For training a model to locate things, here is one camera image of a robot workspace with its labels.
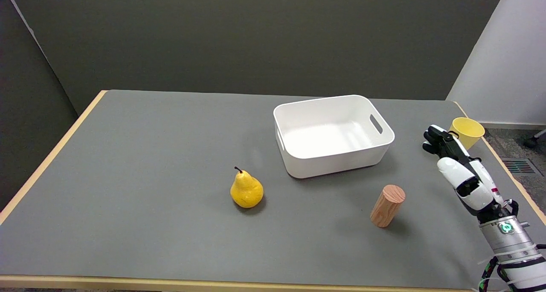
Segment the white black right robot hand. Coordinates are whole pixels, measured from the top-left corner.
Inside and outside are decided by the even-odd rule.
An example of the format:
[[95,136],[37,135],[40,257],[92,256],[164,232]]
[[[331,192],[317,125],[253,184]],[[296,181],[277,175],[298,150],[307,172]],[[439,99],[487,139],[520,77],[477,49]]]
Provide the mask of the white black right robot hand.
[[480,223],[506,214],[504,199],[479,157],[472,157],[455,132],[430,125],[423,150],[439,157],[438,171],[450,183],[466,210]]

